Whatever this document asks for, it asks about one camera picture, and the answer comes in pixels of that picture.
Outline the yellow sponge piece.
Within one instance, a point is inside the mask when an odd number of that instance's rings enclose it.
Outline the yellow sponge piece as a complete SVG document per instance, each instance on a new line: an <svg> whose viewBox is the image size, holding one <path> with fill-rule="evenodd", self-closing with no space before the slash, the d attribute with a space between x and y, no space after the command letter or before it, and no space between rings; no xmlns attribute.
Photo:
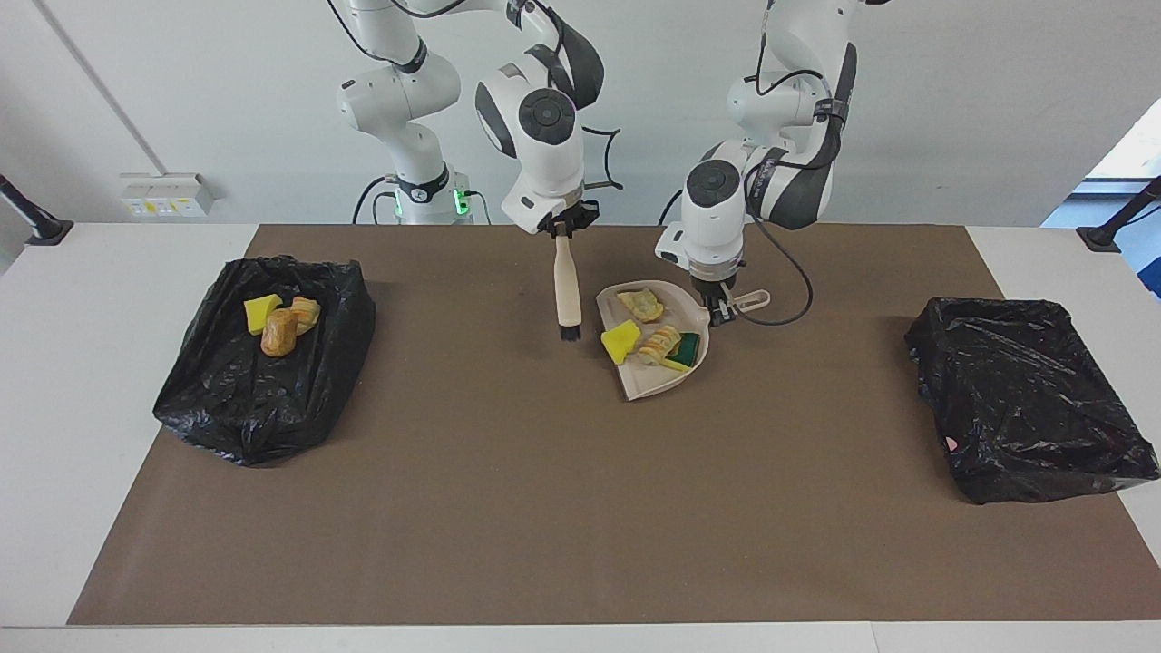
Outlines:
<svg viewBox="0 0 1161 653"><path fill-rule="evenodd" d="M251 297L243 302L246 330L251 336L260 336L267 324L269 315L282 306L282 297L277 294L264 295L264 297Z"/></svg>
<svg viewBox="0 0 1161 653"><path fill-rule="evenodd" d="M684 373L691 372L698 364L700 349L700 335L697 332L680 332L680 339L676 346L664 356L659 366L668 369Z"/></svg>
<svg viewBox="0 0 1161 653"><path fill-rule="evenodd" d="M640 338L641 326L634 320L618 323L616 326L611 326L600 333L603 347L614 366L622 366L628 356L639 350L636 343Z"/></svg>

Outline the striped round foam piece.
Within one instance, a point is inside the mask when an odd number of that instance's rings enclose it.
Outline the striped round foam piece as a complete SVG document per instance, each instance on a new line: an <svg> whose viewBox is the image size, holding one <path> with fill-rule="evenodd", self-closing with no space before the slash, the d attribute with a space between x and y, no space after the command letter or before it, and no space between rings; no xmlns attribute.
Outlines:
<svg viewBox="0 0 1161 653"><path fill-rule="evenodd" d="M683 333L676 326L663 324L639 346L639 351L636 351L639 363L647 366L659 366L676 347L680 347L682 340Z"/></svg>

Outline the beige hand brush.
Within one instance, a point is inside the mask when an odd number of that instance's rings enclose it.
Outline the beige hand brush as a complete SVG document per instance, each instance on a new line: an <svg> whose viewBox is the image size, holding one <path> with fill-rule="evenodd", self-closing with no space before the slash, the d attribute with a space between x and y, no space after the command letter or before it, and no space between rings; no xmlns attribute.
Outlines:
<svg viewBox="0 0 1161 653"><path fill-rule="evenodd" d="M564 342L576 342L580 339L583 309L580 309L580 289L570 239L567 236L556 236L554 245L554 288L560 336Z"/></svg>

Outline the beige plastic dustpan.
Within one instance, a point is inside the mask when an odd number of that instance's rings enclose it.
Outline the beige plastic dustpan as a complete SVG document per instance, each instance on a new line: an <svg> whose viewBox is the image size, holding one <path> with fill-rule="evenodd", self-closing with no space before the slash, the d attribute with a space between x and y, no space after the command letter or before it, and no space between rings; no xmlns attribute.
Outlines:
<svg viewBox="0 0 1161 653"><path fill-rule="evenodd" d="M659 297L659 302L663 302L665 306L662 318L654 323L641 323L634 320L630 313L616 299L619 292L639 290L646 287L650 288ZM634 320L639 323L639 326L641 326L641 338L636 343L637 347L641 346L649 335L659 329L659 326L663 326L663 324L671 324L680 332L697 332L700 335L698 364L691 372L684 373L684 375L663 366L647 366L639 363L639 356L636 356L636 351L630 353L622 366L615 366L628 401L659 395L659 393L677 387L677 385L686 380L686 376L693 375L708 356L712 315L680 286L659 280L618 284L604 288L597 295L596 301L604 324L604 331L628 320Z"/></svg>

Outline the brown potato shaped piece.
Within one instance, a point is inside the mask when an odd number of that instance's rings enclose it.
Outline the brown potato shaped piece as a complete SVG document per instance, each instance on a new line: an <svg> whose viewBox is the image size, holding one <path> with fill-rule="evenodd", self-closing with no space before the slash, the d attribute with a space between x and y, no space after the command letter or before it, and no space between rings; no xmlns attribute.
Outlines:
<svg viewBox="0 0 1161 653"><path fill-rule="evenodd" d="M298 339L298 316L289 308L272 310L266 318L260 350L269 358L290 356Z"/></svg>

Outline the black bag bin pink spot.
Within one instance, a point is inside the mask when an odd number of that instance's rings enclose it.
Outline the black bag bin pink spot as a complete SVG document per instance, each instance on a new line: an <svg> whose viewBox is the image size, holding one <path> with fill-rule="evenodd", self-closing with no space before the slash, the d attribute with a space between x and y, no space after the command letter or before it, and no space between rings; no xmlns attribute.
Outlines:
<svg viewBox="0 0 1161 653"><path fill-rule="evenodd" d="M904 342L942 458L971 503L1055 502L1161 480L1156 449L1062 304L932 297Z"/></svg>

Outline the black bag lined bin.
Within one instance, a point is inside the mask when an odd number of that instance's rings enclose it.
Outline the black bag lined bin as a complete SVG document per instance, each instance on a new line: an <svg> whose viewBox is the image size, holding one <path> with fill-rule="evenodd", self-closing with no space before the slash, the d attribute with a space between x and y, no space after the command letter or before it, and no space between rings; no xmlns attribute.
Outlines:
<svg viewBox="0 0 1161 653"><path fill-rule="evenodd" d="M287 356L266 356L244 304L262 295L320 304ZM152 408L171 433L240 466L277 462L326 442L356 388L376 306L355 260L288 256L229 261L187 326Z"/></svg>

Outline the brown table mat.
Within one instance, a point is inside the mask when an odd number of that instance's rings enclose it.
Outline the brown table mat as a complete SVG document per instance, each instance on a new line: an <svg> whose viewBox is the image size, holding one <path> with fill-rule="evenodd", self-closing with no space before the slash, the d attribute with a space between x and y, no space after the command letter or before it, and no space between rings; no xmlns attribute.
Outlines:
<svg viewBox="0 0 1161 653"><path fill-rule="evenodd" d="M1161 619L1119 497L974 505L904 336L998 297L954 227L787 236L815 281L783 329L626 402L558 339L551 245L502 228L261 227L248 254L356 260L377 304L327 442L244 468L160 433L74 625Z"/></svg>

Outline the black clamp stand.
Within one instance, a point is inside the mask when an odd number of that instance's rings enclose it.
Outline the black clamp stand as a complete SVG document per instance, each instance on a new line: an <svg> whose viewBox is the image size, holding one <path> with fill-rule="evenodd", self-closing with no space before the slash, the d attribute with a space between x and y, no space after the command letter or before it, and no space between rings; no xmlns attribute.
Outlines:
<svg viewBox="0 0 1161 653"><path fill-rule="evenodd" d="M51 211L26 198L3 174L0 174L0 198L33 229L33 235L26 241L28 247L55 247L74 227L71 220L55 218Z"/></svg>
<svg viewBox="0 0 1161 653"><path fill-rule="evenodd" d="M1135 198L1131 198L1111 218L1099 227L1076 227L1079 239L1093 252L1120 253L1116 236L1126 227L1132 227L1142 218L1151 218L1154 211L1161 210L1161 175L1146 182Z"/></svg>

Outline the white wall socket box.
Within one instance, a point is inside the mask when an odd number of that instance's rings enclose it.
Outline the white wall socket box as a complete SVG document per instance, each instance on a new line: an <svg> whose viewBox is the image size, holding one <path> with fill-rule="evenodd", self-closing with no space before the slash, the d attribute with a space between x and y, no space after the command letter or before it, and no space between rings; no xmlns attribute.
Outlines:
<svg viewBox="0 0 1161 653"><path fill-rule="evenodd" d="M199 173L122 173L120 200L134 218L207 218L217 201Z"/></svg>

